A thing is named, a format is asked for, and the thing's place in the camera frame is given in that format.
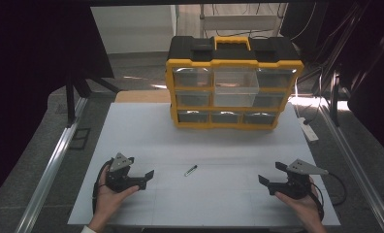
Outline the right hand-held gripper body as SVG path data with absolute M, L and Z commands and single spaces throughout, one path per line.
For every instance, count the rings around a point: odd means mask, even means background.
M 316 167 L 308 162 L 296 159 L 290 165 L 287 165 L 287 182 L 286 183 L 269 183 L 268 190 L 270 195 L 276 192 L 285 194 L 292 199 L 302 199 L 311 191 L 309 177 L 311 175 L 328 175 L 329 171 Z

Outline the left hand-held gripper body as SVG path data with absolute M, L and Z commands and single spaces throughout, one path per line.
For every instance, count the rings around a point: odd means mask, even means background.
M 114 192 L 121 192 L 131 186 L 138 185 L 138 181 L 135 178 L 128 176 L 131 165 L 128 158 L 119 152 L 109 163 L 106 186 Z

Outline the person's right hand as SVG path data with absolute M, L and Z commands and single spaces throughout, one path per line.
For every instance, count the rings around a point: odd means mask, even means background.
M 310 196 L 296 200 L 280 192 L 276 192 L 274 195 L 293 209 L 303 226 L 307 222 L 321 222 L 317 205 Z

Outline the person's left hand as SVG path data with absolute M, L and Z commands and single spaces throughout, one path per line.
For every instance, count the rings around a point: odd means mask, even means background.
M 109 166 L 106 166 L 98 180 L 98 190 L 96 194 L 96 208 L 90 222 L 108 223 L 110 218 L 119 209 L 123 201 L 139 190 L 137 185 L 131 186 L 124 191 L 114 192 L 106 186 L 106 175 Z

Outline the white power strip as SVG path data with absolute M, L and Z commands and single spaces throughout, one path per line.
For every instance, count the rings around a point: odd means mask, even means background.
M 306 139 L 310 142 L 310 143 L 314 143 L 314 142 L 317 142 L 319 140 L 318 136 L 316 135 L 316 133 L 313 131 L 313 129 L 311 128 L 311 126 L 309 124 L 305 124 L 305 118 L 304 117 L 299 117 L 298 118 L 298 122 L 299 122 L 299 125 L 306 137 Z

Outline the wooden board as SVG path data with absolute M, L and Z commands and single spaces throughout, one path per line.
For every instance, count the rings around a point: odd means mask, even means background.
M 170 103 L 171 96 L 167 89 L 128 90 L 116 94 L 115 103 Z

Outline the black metal stand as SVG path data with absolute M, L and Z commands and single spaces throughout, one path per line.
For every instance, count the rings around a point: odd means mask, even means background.
M 99 84 L 100 86 L 105 87 L 113 93 L 118 93 L 121 91 L 120 88 L 105 81 L 100 77 L 83 70 L 81 74 L 72 74 L 69 73 L 65 77 L 66 81 L 66 98 L 67 98 L 67 127 L 70 128 L 72 124 L 78 118 L 76 114 L 75 107 L 75 91 L 78 92 L 78 95 L 82 98 L 87 98 L 91 95 L 92 90 L 87 83 L 87 79 L 92 80 L 93 82 Z
M 331 79 L 330 118 L 335 126 L 339 126 L 337 116 L 337 101 L 339 90 L 339 71 L 334 70 Z

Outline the clear plastic drawer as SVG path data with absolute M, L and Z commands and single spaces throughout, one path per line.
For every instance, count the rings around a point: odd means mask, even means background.
M 250 68 L 214 70 L 213 105 L 215 107 L 252 107 L 259 93 L 256 71 Z

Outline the set of small clear drawers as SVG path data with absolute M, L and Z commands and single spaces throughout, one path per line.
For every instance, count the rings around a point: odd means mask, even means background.
M 171 114 L 179 127 L 274 129 L 284 111 L 296 68 L 250 68 L 256 71 L 259 93 L 252 107 L 215 107 L 214 70 L 219 68 L 175 68 Z

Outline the yellow and black organizer case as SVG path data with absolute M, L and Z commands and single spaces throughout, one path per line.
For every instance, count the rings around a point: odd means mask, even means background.
M 182 67 L 296 68 L 298 70 L 297 78 L 303 72 L 304 65 L 291 41 L 285 37 L 266 39 L 211 37 L 202 39 L 192 36 L 175 36 L 171 41 L 166 61 L 166 86 L 170 96 L 173 91 L 171 86 L 173 70 Z

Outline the white cabinet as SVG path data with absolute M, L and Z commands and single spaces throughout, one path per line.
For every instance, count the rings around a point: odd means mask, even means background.
M 167 51 L 176 34 L 176 6 L 92 7 L 107 53 Z

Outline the dark curtain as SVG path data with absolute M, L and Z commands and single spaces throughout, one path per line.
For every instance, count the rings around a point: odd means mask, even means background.
M 91 8 L 73 0 L 0 0 L 0 187 L 48 97 L 69 80 L 113 76 Z
M 291 0 L 280 33 L 308 65 L 329 67 L 336 53 L 348 107 L 384 148 L 384 0 Z

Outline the black floor frame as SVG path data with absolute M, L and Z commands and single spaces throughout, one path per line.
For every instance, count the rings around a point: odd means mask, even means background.
M 70 150 L 84 150 L 90 135 L 90 128 L 79 128 L 69 145 Z

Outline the metal floor rail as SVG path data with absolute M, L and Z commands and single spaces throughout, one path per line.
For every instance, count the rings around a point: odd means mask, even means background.
M 48 197 L 48 193 L 56 178 L 57 172 L 66 154 L 66 151 L 72 141 L 73 136 L 78 128 L 82 112 L 86 106 L 88 99 L 80 98 L 74 107 L 76 113 L 70 126 L 66 127 L 49 158 L 46 169 L 44 170 L 35 191 L 16 227 L 15 233 L 31 233 L 38 219 L 41 209 Z
M 371 184 L 368 175 L 364 171 L 361 163 L 359 162 L 355 152 L 352 150 L 350 144 L 346 140 L 341 129 L 335 125 L 330 116 L 330 109 L 326 103 L 323 103 L 319 107 L 320 113 L 323 116 L 326 124 L 328 125 L 337 146 L 339 147 L 341 154 L 343 155 L 346 164 L 348 165 L 351 173 L 363 192 L 365 198 L 368 201 L 368 205 L 371 208 L 382 232 L 384 233 L 384 202 L 381 199 L 380 194 Z

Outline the metal frame table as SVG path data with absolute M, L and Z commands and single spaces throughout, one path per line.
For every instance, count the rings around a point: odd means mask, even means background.
M 287 3 L 278 4 L 200 4 L 199 35 L 223 37 L 276 37 L 287 10 Z

